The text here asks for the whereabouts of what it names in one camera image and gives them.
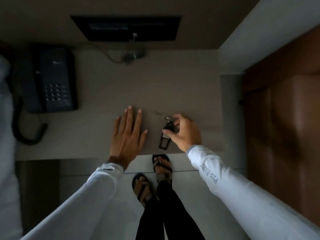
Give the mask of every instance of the keychain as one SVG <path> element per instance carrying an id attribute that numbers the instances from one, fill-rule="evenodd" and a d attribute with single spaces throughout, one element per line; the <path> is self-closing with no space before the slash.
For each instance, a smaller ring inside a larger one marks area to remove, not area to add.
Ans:
<path id="1" fill-rule="evenodd" d="M 164 129 L 174 132 L 174 123 L 171 121 L 170 117 L 166 116 L 163 113 L 159 113 L 159 112 L 155 112 L 155 113 L 161 120 L 164 120 L 167 122 Z M 162 133 L 159 148 L 164 150 L 168 149 L 170 141 L 171 141 L 171 138 L 167 136 L 165 133 Z"/>

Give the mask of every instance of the hand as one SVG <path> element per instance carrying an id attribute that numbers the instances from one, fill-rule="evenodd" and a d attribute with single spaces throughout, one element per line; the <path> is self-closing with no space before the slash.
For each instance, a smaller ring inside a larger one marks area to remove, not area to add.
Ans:
<path id="1" fill-rule="evenodd" d="M 193 120 L 184 116 L 182 113 L 175 114 L 173 117 L 177 118 L 174 125 L 180 129 L 179 133 L 175 134 L 168 129 L 164 129 L 162 132 L 168 135 L 182 151 L 187 152 L 194 144 L 202 144 L 200 131 Z"/>
<path id="2" fill-rule="evenodd" d="M 141 119 L 142 111 L 139 109 L 137 119 L 132 130 L 132 106 L 125 109 L 121 119 L 117 117 L 114 122 L 110 158 L 108 161 L 119 163 L 124 166 L 124 169 L 127 169 L 130 162 L 136 158 L 143 147 L 148 133 L 148 130 L 146 129 L 140 136 Z"/>

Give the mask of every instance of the person's left hand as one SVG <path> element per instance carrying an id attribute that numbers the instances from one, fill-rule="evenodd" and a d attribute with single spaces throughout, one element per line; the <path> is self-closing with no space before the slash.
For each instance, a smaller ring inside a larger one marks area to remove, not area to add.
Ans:
<path id="1" fill-rule="evenodd" d="M 132 106 L 125 109 L 122 118 L 117 117 L 114 122 L 110 158 L 108 161 L 121 164 L 127 169 L 143 147 L 146 140 L 146 129 L 140 136 L 142 111 L 139 109 L 134 128 Z"/>

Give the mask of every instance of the black pants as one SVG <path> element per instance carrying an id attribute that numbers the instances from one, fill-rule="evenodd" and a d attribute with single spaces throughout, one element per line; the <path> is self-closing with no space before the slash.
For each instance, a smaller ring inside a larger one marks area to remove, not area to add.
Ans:
<path id="1" fill-rule="evenodd" d="M 148 200 L 140 219 L 136 240 L 205 239 L 197 224 L 184 208 L 171 185 L 163 180 L 159 183 L 156 197 Z"/>

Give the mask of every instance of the telephone handset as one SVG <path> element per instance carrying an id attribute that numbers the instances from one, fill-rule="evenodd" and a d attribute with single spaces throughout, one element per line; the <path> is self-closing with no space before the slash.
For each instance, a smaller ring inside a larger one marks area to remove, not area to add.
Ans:
<path id="1" fill-rule="evenodd" d="M 69 49 L 41 45 L 17 55 L 15 74 L 20 79 L 22 97 L 15 104 L 12 129 L 26 145 L 38 143 L 48 125 L 42 124 L 34 139 L 22 136 L 18 127 L 24 105 L 29 113 L 52 113 L 78 108 L 74 57 Z"/>

